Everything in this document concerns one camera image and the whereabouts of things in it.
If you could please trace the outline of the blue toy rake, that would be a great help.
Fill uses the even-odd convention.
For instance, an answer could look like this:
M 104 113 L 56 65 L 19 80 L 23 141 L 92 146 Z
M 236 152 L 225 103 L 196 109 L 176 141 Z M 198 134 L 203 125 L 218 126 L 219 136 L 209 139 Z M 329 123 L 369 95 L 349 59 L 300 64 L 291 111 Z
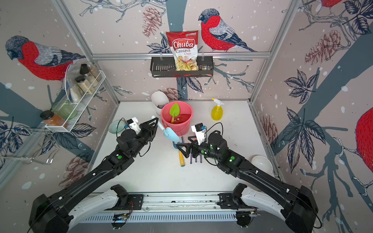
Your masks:
M 173 146 L 174 146 L 175 149 L 178 150 L 180 166 L 181 166 L 181 167 L 184 167 L 184 166 L 185 166 L 185 161 L 184 161 L 184 156 L 183 156 L 183 154 L 182 154 L 181 151 L 177 148 L 177 144 L 176 144 L 175 142 L 173 143 Z

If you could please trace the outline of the light blue toy trowel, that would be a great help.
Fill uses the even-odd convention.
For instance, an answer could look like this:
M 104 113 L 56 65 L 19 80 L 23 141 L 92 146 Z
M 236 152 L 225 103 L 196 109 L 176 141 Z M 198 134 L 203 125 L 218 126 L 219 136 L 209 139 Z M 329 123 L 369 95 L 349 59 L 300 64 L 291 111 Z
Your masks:
M 163 132 L 163 136 L 167 140 L 170 140 L 175 143 L 180 142 L 179 136 L 173 131 L 173 129 L 171 129 L 170 127 L 165 128 L 160 121 L 157 122 L 157 126 Z

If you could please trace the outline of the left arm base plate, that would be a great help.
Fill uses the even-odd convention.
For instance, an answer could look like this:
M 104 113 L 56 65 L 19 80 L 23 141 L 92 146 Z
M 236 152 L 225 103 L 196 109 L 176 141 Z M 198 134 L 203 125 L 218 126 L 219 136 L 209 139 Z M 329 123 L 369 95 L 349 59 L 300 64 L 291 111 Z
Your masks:
M 143 194 L 129 194 L 125 198 L 120 198 L 114 207 L 106 209 L 106 211 L 141 210 L 143 198 Z

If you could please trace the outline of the green toy spade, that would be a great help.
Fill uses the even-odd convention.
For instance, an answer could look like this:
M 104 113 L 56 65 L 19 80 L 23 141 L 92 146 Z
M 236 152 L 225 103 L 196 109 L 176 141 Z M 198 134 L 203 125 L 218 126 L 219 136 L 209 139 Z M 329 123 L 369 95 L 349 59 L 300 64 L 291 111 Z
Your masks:
M 169 110 L 169 114 L 170 114 L 170 116 L 172 117 L 172 119 L 171 119 L 171 123 L 174 124 L 175 118 L 176 118 L 177 116 L 179 116 L 179 114 L 180 114 L 180 106 L 179 106 L 178 103 L 174 103 L 174 104 L 171 106 L 171 108 L 170 108 L 170 110 Z

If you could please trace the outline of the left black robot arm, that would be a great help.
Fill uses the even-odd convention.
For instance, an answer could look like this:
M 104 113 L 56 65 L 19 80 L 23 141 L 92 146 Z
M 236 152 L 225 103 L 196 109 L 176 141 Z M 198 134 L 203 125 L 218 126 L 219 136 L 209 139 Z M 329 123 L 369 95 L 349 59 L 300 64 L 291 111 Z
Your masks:
M 158 118 L 153 116 L 140 124 L 139 132 L 123 131 L 117 138 L 115 150 L 90 173 L 49 197 L 45 194 L 37 197 L 30 213 L 30 230 L 34 233 L 66 233 L 80 221 L 106 209 L 128 210 L 129 214 L 139 210 L 143 195 L 130 196 L 120 184 L 96 198 L 87 200 L 86 197 L 132 165 L 142 148 L 155 138 L 157 126 Z

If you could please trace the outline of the purple toy fork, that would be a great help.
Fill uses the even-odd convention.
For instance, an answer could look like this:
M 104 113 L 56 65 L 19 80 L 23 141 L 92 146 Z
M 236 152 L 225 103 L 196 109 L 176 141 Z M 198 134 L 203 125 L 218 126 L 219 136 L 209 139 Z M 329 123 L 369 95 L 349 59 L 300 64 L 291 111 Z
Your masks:
M 196 155 L 196 156 L 193 156 L 192 154 L 190 155 L 190 164 L 202 163 L 202 162 L 203 162 L 202 155 Z

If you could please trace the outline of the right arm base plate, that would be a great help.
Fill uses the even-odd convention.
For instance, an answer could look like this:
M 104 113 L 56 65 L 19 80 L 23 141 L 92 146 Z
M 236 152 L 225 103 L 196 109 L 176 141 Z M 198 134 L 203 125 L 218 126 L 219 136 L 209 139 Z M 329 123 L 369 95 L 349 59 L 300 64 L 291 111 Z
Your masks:
M 217 205 L 221 209 L 233 209 L 233 210 L 253 209 L 255 211 L 257 210 L 256 207 L 246 205 L 241 200 L 241 198 L 234 196 L 232 193 L 220 193 L 219 201 L 217 202 Z

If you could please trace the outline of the yellow spray bottle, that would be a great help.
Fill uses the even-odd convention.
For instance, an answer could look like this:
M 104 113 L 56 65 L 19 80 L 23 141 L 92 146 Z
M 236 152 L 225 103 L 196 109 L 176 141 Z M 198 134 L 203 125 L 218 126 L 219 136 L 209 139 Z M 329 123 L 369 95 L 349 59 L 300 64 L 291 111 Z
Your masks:
M 215 106 L 211 111 L 211 117 L 213 120 L 219 121 L 223 117 L 222 105 L 224 105 L 224 103 L 216 98 L 212 98 L 212 100 L 215 103 Z

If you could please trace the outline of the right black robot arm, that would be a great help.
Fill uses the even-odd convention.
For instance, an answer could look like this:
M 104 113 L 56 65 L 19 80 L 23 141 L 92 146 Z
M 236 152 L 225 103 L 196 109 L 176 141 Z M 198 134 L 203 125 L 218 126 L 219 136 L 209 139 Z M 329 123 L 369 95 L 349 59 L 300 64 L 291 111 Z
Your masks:
M 185 158 L 202 156 L 212 158 L 224 173 L 246 181 L 261 193 L 239 183 L 232 193 L 221 193 L 218 205 L 222 209 L 262 209 L 280 219 L 295 233 L 311 233 L 315 229 L 318 207 L 310 189 L 297 188 L 280 181 L 254 166 L 245 157 L 229 149 L 219 131 L 214 131 L 207 142 L 189 137 L 190 142 L 178 144 L 177 149 Z

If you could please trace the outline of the red toy shovel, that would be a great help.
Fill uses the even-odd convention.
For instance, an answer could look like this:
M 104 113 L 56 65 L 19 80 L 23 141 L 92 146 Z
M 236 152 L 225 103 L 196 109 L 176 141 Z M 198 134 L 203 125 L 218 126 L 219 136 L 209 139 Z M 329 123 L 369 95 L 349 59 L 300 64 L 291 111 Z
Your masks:
M 190 119 L 191 115 L 190 114 L 180 114 L 174 118 L 174 124 L 181 124 Z

